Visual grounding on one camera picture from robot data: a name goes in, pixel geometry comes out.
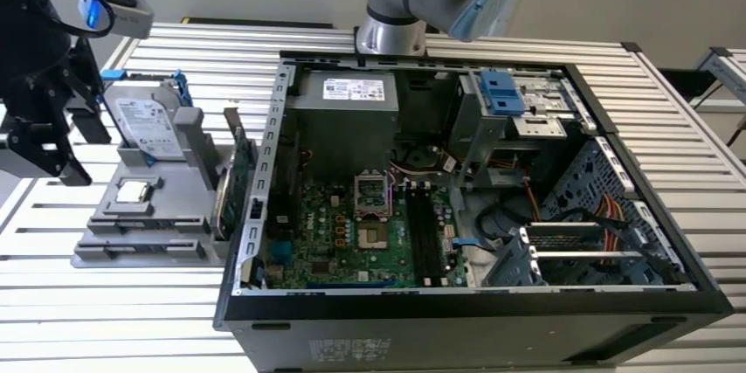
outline wire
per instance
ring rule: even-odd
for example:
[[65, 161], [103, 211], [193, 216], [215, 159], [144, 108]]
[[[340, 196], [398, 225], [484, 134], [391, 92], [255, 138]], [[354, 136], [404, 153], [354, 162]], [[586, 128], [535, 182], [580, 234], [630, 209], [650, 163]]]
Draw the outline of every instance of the wire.
[[539, 205], [536, 204], [536, 198], [534, 197], [534, 191], [531, 191], [531, 186], [528, 184], [528, 168], [523, 170], [523, 186], [526, 187], [526, 192], [528, 194], [528, 200], [531, 201], [531, 213], [534, 214], [534, 221], [540, 222]]
[[408, 165], [403, 165], [400, 162], [391, 161], [391, 166], [403, 174], [407, 175], [430, 175], [430, 174], [439, 174], [443, 171], [438, 169], [436, 166], [427, 166], [422, 168], [412, 168]]
[[103, 30], [96, 30], [96, 31], [84, 30], [75, 25], [65, 24], [59, 17], [47, 15], [44, 13], [39, 14], [39, 16], [45, 18], [44, 20], [41, 20], [41, 22], [44, 22], [55, 30], [63, 31], [75, 37], [81, 37], [81, 38], [105, 37], [111, 32], [112, 28], [115, 28], [116, 14], [111, 4], [108, 4], [105, 0], [93, 0], [93, 1], [96, 1], [100, 4], [101, 8], [104, 8], [105, 14], [108, 16], [108, 25]]
[[738, 136], [742, 135], [742, 131], [741, 129], [735, 130], [735, 133], [733, 133], [731, 138], [727, 139], [727, 142], [725, 143], [725, 145], [727, 147], [733, 146], [733, 144], [735, 143], [735, 141], [738, 140]]
[[713, 96], [713, 93], [718, 92], [718, 91], [721, 90], [722, 87], [723, 87], [723, 83], [722, 83], [722, 82], [718, 82], [718, 86], [715, 87], [715, 89], [713, 89], [713, 90], [707, 93], [707, 95], [705, 95], [705, 96], [702, 97], [702, 99], [699, 100], [699, 102], [697, 102], [697, 105], [694, 105], [694, 106], [691, 107], [691, 109], [698, 109], [699, 106], [705, 103], [705, 101], [710, 99], [710, 97]]
[[[617, 207], [617, 216], [619, 217], [619, 220], [622, 222], [625, 222], [626, 221], [625, 220], [625, 210], [622, 209], [622, 206], [619, 205], [619, 203], [617, 203], [615, 201], [614, 201], [614, 206]], [[619, 244], [619, 237], [615, 237], [614, 238], [614, 247], [613, 247], [614, 250], [617, 250], [617, 245], [618, 244]]]
[[522, 188], [515, 188], [506, 190], [500, 194], [500, 211], [504, 213], [504, 217], [507, 217], [512, 223], [518, 225], [524, 225], [531, 222], [531, 217], [519, 214], [514, 209], [507, 206], [508, 201], [514, 199], [518, 195], [523, 194], [526, 191]]

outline black cable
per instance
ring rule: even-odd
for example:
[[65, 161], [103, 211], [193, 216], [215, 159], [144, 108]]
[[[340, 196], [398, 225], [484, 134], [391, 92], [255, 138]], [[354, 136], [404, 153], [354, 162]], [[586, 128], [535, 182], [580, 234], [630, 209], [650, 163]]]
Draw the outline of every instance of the black cable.
[[723, 87], [723, 83], [722, 83], [722, 82], [718, 82], [718, 86], [715, 87], [715, 89], [713, 89], [713, 90], [707, 93], [707, 95], [705, 95], [705, 96], [702, 97], [702, 100], [699, 100], [699, 102], [697, 102], [697, 105], [694, 105], [694, 106], [691, 107], [691, 109], [698, 109], [699, 106], [705, 103], [705, 101], [706, 101], [707, 99], [710, 99], [710, 97], [713, 96], [713, 93], [718, 92], [718, 91], [721, 90], [722, 87]]
[[730, 147], [735, 143], [735, 141], [738, 140], [738, 136], [742, 135], [742, 131], [743, 131], [742, 129], [735, 130], [735, 133], [733, 133], [731, 138], [725, 143], [727, 147]]
[[499, 238], [507, 238], [510, 237], [510, 235], [504, 234], [500, 235], [498, 233], [490, 233], [484, 230], [483, 226], [482, 226], [482, 220], [483, 218], [492, 213], [495, 210], [498, 210], [500, 208], [500, 200], [498, 199], [498, 201], [495, 201], [492, 204], [487, 205], [480, 211], [479, 214], [476, 214], [476, 217], [474, 218], [474, 229], [476, 230], [476, 233], [479, 233], [479, 235], [490, 240], [496, 240]]
[[48, 26], [51, 26], [55, 30], [67, 32], [69, 35], [75, 37], [83, 37], [83, 38], [105, 37], [111, 32], [112, 28], [115, 27], [116, 14], [111, 4], [108, 4], [105, 0], [95, 0], [95, 1], [100, 4], [101, 8], [104, 8], [105, 14], [108, 15], [108, 25], [103, 30], [96, 30], [96, 31], [84, 30], [83, 28], [79, 28], [75, 25], [65, 24], [59, 17], [53, 17], [47, 14], [39, 14], [39, 16], [44, 18], [43, 22]]
[[527, 217], [522, 214], [519, 214], [514, 209], [511, 209], [510, 207], [507, 207], [507, 203], [508, 201], [511, 201], [516, 196], [522, 195], [526, 193], [526, 190], [523, 188], [516, 188], [516, 189], [511, 189], [511, 190], [506, 190], [502, 194], [500, 194], [500, 200], [499, 200], [499, 209], [502, 210], [502, 212], [504, 213], [504, 216], [512, 221], [512, 223], [519, 224], [519, 225], [524, 225], [528, 224], [530, 222], [534, 221], [534, 217]]

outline metal workbench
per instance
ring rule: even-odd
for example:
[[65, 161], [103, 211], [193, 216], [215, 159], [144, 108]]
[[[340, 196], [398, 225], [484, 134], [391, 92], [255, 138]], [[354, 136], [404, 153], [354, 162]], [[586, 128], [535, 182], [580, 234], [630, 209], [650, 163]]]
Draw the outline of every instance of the metal workbench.
[[[164, 74], [181, 69], [216, 142], [231, 141], [223, 107], [239, 107], [248, 135], [260, 139], [279, 50], [351, 52], [352, 33], [159, 24], [148, 40], [120, 44], [105, 67]], [[647, 58], [621, 44], [507, 38], [462, 44], [439, 35], [430, 36], [428, 53], [578, 65], [733, 305], [746, 310], [746, 169]], [[221, 269], [69, 266], [119, 160], [115, 145], [87, 145], [79, 135], [72, 141], [95, 184], [68, 188], [51, 179], [24, 180], [0, 210], [0, 360], [15, 360], [0, 370], [252, 371], [231, 335], [211, 327]], [[619, 368], [745, 370], [746, 314]]]
[[741, 107], [746, 104], [746, 50], [713, 47], [697, 64], [723, 83], [741, 103], [727, 100], [705, 101], [705, 106]]

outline power cable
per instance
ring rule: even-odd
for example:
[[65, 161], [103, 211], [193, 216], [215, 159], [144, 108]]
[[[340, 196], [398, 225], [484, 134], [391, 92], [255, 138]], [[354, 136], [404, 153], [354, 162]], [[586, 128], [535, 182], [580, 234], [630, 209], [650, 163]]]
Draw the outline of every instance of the power cable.
[[694, 105], [691, 108], [693, 109], [698, 109], [699, 106], [705, 103], [706, 100], [710, 99], [710, 97], [713, 96], [713, 93], [718, 92], [721, 90], [721, 88], [723, 87], [723, 83], [718, 82], [718, 86], [707, 93], [707, 95], [705, 95], [702, 97], [702, 99], [699, 100], [699, 102], [697, 102], [697, 105]]

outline orange wire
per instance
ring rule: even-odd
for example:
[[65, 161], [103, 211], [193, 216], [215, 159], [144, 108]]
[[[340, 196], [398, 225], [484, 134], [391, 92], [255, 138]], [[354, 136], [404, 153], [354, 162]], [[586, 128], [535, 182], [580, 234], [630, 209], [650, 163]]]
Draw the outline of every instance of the orange wire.
[[[614, 201], [614, 207], [617, 208], [617, 216], [619, 217], [619, 220], [623, 222], [625, 221], [625, 211], [622, 210], [622, 206], [619, 205], [619, 203], [617, 203]], [[614, 250], [617, 250], [617, 244], [619, 243], [619, 237], [615, 236], [614, 237]]]
[[528, 169], [523, 169], [523, 185], [526, 186], [526, 192], [528, 193], [528, 200], [531, 201], [531, 213], [534, 213], [534, 221], [540, 221], [539, 205], [536, 204], [536, 198], [534, 197], [534, 192], [531, 191], [531, 186], [528, 184]]
[[[609, 198], [607, 194], [603, 194], [603, 202], [606, 203], [606, 217], [610, 217], [611, 215], [611, 211], [613, 211], [613, 206], [611, 206], [611, 199]], [[609, 233], [609, 230], [603, 229], [603, 250], [606, 252], [609, 252], [611, 250], [611, 234]], [[607, 265], [610, 263], [609, 260], [603, 260], [602, 261], [602, 265]]]

